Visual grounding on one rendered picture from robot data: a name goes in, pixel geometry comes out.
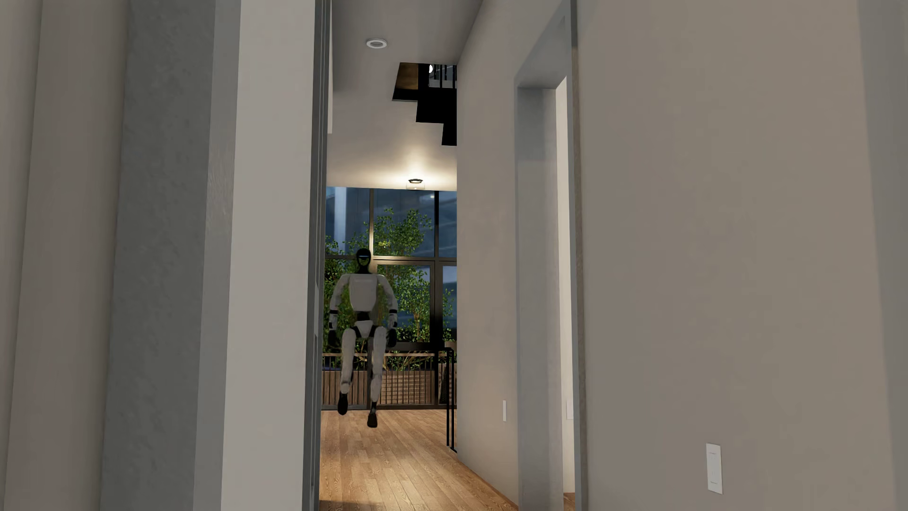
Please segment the grey sliding door edge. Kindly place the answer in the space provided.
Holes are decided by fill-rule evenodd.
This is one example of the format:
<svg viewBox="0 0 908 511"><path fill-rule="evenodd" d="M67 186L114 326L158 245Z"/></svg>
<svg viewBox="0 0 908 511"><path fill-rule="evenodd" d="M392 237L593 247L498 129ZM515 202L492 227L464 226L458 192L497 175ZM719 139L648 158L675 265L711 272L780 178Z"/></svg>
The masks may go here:
<svg viewBox="0 0 908 511"><path fill-rule="evenodd" d="M313 3L312 162L308 316L305 363L304 472L301 511L320 511L323 406L324 258L327 143L330 117L332 0Z"/></svg>

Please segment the wood topped balcony railing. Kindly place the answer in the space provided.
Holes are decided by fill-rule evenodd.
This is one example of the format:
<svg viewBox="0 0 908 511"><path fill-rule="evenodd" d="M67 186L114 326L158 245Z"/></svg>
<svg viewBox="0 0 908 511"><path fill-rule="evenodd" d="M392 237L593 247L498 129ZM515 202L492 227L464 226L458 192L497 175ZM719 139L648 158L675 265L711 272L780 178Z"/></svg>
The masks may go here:
<svg viewBox="0 0 908 511"><path fill-rule="evenodd" d="M379 408L445 409L445 353L391 352L384 355ZM353 359L348 405L352 410L370 403L369 356L357 353ZM456 364L456 405L458 366ZM336 410L341 387L341 352L323 353L322 410Z"/></svg>

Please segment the black metal stair handrail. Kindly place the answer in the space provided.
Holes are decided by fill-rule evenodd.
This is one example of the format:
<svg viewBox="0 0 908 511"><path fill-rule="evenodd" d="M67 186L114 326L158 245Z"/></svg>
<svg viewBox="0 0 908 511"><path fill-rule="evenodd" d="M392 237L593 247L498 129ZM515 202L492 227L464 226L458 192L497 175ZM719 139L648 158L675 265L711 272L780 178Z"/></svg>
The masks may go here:
<svg viewBox="0 0 908 511"><path fill-rule="evenodd" d="M444 396L446 398L446 445L448 448L457 453L456 447L456 360L453 348L444 347L445 353L445 377L446 387Z"/></svg>

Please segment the black floating staircase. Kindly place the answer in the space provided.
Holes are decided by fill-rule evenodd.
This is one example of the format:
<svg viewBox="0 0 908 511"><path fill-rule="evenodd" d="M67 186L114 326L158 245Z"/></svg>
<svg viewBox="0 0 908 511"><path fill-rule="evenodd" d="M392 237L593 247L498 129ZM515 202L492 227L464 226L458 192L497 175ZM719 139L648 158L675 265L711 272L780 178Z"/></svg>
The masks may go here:
<svg viewBox="0 0 908 511"><path fill-rule="evenodd" d="M457 80L456 64L401 62L392 100L415 103L416 122L442 124L441 144L456 146Z"/></svg>

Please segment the black framed glass window wall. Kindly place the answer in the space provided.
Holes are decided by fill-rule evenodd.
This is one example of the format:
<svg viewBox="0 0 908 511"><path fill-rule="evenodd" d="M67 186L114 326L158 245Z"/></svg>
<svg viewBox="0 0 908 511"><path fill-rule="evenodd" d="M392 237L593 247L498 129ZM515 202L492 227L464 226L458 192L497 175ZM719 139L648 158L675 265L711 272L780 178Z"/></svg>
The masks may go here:
<svg viewBox="0 0 908 511"><path fill-rule="evenodd" d="M341 334L351 326L356 314L349 304L349 291L343 290L336 306L332 294L338 279L344 273L357 270L356 252L369 249L372 255L371 271L378 273L378 262L395 260L394 256L374 255L373 226L375 216L391 208L396 219L401 220L408 211L416 210L429 216L434 238L417 249L418 259L457 268L456 216L457 195L454 192L412 191L378 188L329 187L326 191L325 255L324 263L324 330L330 330L330 313L337 311L337 332ZM455 281L435 270L445 283Z"/></svg>

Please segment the grey doorway frame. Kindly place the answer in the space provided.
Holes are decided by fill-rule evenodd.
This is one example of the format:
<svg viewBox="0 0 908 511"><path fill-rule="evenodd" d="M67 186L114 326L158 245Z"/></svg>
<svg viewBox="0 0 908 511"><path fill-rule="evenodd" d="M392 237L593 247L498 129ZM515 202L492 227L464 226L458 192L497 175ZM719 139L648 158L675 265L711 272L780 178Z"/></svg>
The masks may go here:
<svg viewBox="0 0 908 511"><path fill-rule="evenodd" d="M576 0L560 0L516 72L514 107L518 504L582 511Z"/></svg>

